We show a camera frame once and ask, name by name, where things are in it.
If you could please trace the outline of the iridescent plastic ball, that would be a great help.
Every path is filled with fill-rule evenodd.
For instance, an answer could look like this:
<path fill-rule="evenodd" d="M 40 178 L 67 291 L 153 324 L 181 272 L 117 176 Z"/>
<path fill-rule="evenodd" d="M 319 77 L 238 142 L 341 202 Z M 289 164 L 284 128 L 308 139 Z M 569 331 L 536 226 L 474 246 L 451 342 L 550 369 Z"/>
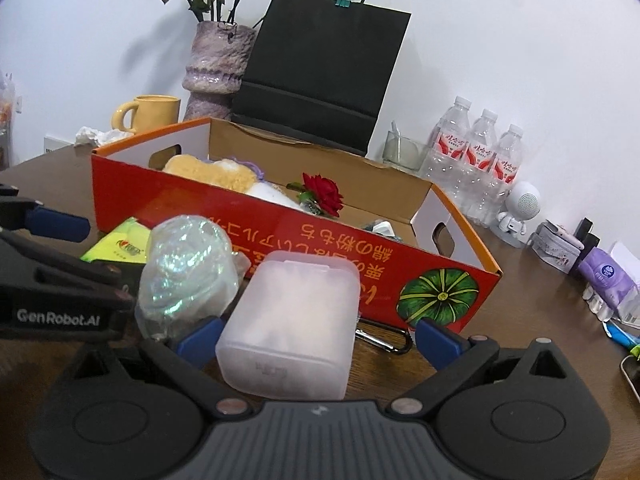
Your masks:
<path fill-rule="evenodd" d="M 162 222 L 151 231 L 138 289 L 142 336 L 180 339 L 218 318 L 248 270 L 250 259 L 232 248 L 226 231 L 212 220 L 182 214 Z"/>

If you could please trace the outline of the green tissue pack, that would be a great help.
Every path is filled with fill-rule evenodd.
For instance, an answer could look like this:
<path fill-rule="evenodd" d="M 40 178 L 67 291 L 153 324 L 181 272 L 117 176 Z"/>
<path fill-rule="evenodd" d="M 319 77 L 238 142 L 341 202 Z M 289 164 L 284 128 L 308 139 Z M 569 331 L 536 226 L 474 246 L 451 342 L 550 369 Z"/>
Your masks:
<path fill-rule="evenodd" d="M 146 263 L 146 248 L 151 230 L 134 217 L 122 222 L 102 237 L 80 258 L 85 262 L 98 260 Z"/>

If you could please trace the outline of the translucent plastic container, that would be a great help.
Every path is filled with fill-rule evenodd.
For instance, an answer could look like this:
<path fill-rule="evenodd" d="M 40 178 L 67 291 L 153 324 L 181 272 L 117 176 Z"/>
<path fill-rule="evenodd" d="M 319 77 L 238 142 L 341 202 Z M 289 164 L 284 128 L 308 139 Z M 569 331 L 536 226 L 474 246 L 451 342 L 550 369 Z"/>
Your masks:
<path fill-rule="evenodd" d="M 272 252 L 258 264 L 217 341 L 222 378 L 268 399 L 343 400 L 359 297 L 352 262 Z"/>

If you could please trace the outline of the blue white snack packet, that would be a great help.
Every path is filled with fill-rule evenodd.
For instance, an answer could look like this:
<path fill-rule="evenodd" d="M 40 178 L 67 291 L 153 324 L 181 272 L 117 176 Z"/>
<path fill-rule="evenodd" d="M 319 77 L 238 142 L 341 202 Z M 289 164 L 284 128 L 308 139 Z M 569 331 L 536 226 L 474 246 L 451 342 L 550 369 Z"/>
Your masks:
<path fill-rule="evenodd" d="M 395 242 L 412 245 L 413 241 L 410 237 L 402 237 L 398 235 L 392 226 L 392 224 L 388 220 L 376 219 L 370 223 L 367 223 L 363 229 L 367 232 L 376 234 L 378 236 L 382 236 L 387 238 L 388 240 L 394 240 Z"/>

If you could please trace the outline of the yellow white plush toy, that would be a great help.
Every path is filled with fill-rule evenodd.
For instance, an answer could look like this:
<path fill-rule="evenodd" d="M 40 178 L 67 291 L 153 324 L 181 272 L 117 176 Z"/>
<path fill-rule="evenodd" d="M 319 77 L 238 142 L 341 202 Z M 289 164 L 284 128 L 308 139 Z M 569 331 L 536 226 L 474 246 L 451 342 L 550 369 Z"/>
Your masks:
<path fill-rule="evenodd" d="M 254 169 L 232 159 L 204 162 L 192 155 L 175 155 L 166 162 L 163 172 L 303 211 L 303 207 L 286 196 L 280 188 L 259 177 Z"/>

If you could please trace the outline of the red artificial rose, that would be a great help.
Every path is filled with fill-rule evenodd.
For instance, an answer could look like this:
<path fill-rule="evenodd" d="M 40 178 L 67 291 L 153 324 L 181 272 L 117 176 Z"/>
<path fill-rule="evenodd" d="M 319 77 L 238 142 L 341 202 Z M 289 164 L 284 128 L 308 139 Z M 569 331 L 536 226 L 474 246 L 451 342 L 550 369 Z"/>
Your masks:
<path fill-rule="evenodd" d="M 304 172 L 300 182 L 290 182 L 286 188 L 296 193 L 300 206 L 316 216 L 338 218 L 344 208 L 344 197 L 337 184 L 321 174 Z"/>

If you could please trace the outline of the purple cloth pouch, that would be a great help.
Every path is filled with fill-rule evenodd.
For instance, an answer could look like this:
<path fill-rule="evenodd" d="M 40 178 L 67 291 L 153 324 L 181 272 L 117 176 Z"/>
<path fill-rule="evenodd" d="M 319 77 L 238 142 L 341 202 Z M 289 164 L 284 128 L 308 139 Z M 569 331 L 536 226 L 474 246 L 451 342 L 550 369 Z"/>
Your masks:
<path fill-rule="evenodd" d="M 257 165 L 255 165 L 254 162 L 247 162 L 246 160 L 237 160 L 236 162 L 239 165 L 247 167 L 249 170 L 252 170 L 254 174 L 256 174 L 256 178 L 258 181 L 265 180 L 265 173 Z"/>

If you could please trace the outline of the crumpled tissue near mug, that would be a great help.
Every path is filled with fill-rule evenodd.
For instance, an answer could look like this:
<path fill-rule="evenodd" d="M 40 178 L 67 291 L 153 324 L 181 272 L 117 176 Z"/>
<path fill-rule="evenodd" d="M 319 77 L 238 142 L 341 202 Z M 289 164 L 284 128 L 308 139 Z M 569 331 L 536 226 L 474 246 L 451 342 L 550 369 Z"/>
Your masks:
<path fill-rule="evenodd" d="M 91 145 L 94 148 L 112 144 L 120 140 L 128 139 L 132 136 L 131 132 L 112 129 L 101 131 L 90 127 L 81 127 L 75 136 L 75 146 Z"/>

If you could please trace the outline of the small tin box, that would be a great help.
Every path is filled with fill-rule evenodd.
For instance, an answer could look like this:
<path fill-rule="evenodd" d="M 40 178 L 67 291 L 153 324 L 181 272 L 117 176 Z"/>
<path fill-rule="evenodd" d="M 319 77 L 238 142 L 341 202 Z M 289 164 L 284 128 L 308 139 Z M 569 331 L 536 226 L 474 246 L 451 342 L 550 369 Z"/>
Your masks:
<path fill-rule="evenodd" d="M 550 220 L 536 227 L 527 244 L 540 260 L 564 274 L 570 273 L 585 248 L 583 242 Z"/>

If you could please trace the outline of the yellow mug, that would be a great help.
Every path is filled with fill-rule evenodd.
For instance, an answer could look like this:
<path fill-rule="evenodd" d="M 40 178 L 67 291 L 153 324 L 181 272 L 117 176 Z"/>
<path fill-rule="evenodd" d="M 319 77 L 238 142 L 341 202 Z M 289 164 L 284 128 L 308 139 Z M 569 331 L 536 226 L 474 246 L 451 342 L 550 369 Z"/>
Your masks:
<path fill-rule="evenodd" d="M 181 100 L 175 96 L 144 94 L 122 103 L 111 118 L 113 129 L 133 134 L 176 124 Z"/>

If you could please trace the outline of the white astronaut speaker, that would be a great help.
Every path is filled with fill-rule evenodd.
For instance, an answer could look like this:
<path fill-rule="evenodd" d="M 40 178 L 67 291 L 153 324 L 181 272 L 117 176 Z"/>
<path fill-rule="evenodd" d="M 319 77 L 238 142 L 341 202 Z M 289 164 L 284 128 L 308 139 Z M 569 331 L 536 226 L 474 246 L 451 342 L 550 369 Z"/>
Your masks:
<path fill-rule="evenodd" d="M 490 230 L 506 244 L 521 249 L 526 234 L 526 222 L 540 211 L 540 193 L 530 182 L 515 183 L 506 196 L 502 209 L 491 223 Z"/>

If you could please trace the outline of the red cardboard pumpkin box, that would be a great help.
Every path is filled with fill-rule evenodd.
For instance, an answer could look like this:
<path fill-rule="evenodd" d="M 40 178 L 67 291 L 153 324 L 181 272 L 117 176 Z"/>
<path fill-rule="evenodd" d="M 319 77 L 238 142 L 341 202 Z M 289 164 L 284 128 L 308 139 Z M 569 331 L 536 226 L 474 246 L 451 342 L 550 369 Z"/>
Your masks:
<path fill-rule="evenodd" d="M 283 191 L 304 172 L 321 174 L 337 184 L 344 208 L 338 218 L 320 218 L 165 174 L 158 153 L 168 148 L 204 162 L 254 162 Z M 346 259 L 359 271 L 367 320 L 404 328 L 425 313 L 462 330 L 501 278 L 497 261 L 440 188 L 354 154 L 203 118 L 97 148 L 91 168 L 101 231 L 130 217 L 157 226 L 199 214 L 221 226 L 253 264 L 276 250 Z M 376 219 L 388 220 L 413 244 L 363 229 Z"/>

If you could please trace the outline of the purple wipes pack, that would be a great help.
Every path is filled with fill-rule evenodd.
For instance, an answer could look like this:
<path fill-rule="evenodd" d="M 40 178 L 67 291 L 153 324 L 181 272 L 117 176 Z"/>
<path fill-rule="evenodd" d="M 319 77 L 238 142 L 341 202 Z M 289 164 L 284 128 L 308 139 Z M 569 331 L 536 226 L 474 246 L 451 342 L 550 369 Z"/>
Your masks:
<path fill-rule="evenodd" d="M 592 248 L 578 264 L 578 271 L 592 289 L 587 300 L 599 321 L 620 321 L 639 327 L 639 287 L 604 250 Z"/>

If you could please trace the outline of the middle water bottle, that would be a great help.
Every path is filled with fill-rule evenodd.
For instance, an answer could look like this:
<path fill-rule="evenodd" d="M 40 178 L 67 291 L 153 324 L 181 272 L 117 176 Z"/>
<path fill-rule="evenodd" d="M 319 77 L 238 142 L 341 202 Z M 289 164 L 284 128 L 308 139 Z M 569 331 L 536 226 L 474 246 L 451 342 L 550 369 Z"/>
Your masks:
<path fill-rule="evenodd" d="M 462 159 L 452 174 L 450 188 L 454 204 L 464 211 L 464 203 L 477 189 L 480 178 L 494 158 L 498 115 L 485 108 L 468 132 L 468 143 Z"/>

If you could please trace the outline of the water bottle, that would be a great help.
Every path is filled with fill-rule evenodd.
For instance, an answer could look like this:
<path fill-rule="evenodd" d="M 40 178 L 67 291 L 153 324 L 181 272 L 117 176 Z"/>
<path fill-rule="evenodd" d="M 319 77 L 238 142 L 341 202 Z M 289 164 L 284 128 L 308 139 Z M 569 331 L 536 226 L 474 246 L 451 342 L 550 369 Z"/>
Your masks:
<path fill-rule="evenodd" d="M 489 226 L 501 207 L 520 170 L 523 158 L 524 130 L 510 125 L 494 149 L 495 155 L 489 165 L 488 174 L 480 180 L 483 187 L 472 203 L 470 218 L 480 226 Z"/>
<path fill-rule="evenodd" d="M 485 108 L 468 132 L 468 143 L 462 159 L 452 174 L 450 188 L 454 204 L 464 211 L 464 203 L 477 189 L 480 178 L 494 158 L 498 115 Z"/>
<path fill-rule="evenodd" d="M 471 102 L 457 96 L 439 118 L 427 142 L 427 154 L 420 176 L 446 190 L 451 174 L 468 145 Z"/>

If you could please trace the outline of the black small box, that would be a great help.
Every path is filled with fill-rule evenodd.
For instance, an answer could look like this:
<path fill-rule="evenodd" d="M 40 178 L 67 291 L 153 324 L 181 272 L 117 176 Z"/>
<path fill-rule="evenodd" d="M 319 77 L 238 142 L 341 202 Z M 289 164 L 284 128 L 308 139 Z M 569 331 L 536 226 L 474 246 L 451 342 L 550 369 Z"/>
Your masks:
<path fill-rule="evenodd" d="M 584 248 L 580 251 L 579 258 L 583 259 L 590 253 L 592 248 L 597 247 L 600 244 L 600 237 L 594 235 L 591 232 L 593 223 L 588 218 L 583 218 L 575 230 L 574 237 L 576 237 Z"/>

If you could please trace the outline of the left water bottle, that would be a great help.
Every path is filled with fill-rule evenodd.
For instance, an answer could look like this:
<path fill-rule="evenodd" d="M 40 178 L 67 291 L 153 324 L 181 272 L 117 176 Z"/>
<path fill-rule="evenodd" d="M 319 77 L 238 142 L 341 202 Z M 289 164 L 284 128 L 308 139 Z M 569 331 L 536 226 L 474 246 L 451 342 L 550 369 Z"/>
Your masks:
<path fill-rule="evenodd" d="M 439 118 L 427 142 L 427 154 L 420 176 L 446 190 L 451 174 L 468 145 L 471 102 L 457 96 Z"/>

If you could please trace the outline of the metal tray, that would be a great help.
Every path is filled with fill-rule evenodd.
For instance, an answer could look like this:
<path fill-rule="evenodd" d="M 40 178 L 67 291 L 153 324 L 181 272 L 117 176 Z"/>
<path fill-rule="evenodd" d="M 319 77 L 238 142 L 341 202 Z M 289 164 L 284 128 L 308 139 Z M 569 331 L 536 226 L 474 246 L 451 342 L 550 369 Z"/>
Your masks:
<path fill-rule="evenodd" d="M 625 356 L 620 361 L 620 371 L 625 378 L 629 388 L 631 388 L 634 396 L 640 401 L 640 364 L 639 360 L 632 356 Z"/>

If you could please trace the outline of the glass cup with spoon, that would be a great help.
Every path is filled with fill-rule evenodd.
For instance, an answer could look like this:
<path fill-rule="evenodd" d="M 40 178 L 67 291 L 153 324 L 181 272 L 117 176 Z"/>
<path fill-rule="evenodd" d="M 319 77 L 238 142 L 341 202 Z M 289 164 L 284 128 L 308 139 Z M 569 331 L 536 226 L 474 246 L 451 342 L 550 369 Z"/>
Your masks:
<path fill-rule="evenodd" d="M 417 174 L 426 156 L 426 145 L 404 136 L 396 122 L 390 123 L 382 151 L 382 161 L 399 170 Z"/>

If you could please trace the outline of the right water bottle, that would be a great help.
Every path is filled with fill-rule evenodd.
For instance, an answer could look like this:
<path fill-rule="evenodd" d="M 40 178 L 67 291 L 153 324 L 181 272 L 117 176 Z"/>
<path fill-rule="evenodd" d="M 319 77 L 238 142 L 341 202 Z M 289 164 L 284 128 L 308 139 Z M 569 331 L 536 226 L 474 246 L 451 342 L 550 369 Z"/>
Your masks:
<path fill-rule="evenodd" d="M 524 130 L 510 125 L 494 149 L 495 155 L 489 165 L 488 174 L 480 180 L 483 187 L 472 203 L 470 218 L 480 226 L 489 226 L 501 207 L 520 170 L 523 158 Z"/>

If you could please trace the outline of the purple ceramic vase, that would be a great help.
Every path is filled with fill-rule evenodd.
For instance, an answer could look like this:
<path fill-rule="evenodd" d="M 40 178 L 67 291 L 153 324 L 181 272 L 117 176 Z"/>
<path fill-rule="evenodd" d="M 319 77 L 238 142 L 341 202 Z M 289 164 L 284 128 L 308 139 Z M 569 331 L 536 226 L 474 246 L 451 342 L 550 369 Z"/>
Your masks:
<path fill-rule="evenodd" d="M 231 117 L 256 36 L 256 30 L 245 25 L 198 23 L 182 81 L 190 92 L 184 120 Z"/>

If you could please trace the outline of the black paper bag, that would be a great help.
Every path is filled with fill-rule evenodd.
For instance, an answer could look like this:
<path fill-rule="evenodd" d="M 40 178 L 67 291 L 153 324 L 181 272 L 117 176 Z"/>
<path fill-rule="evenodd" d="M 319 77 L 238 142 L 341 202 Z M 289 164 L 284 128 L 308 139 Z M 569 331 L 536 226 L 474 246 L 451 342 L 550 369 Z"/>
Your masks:
<path fill-rule="evenodd" d="M 233 121 L 367 154 L 409 20 L 363 2 L 271 0 Z"/>

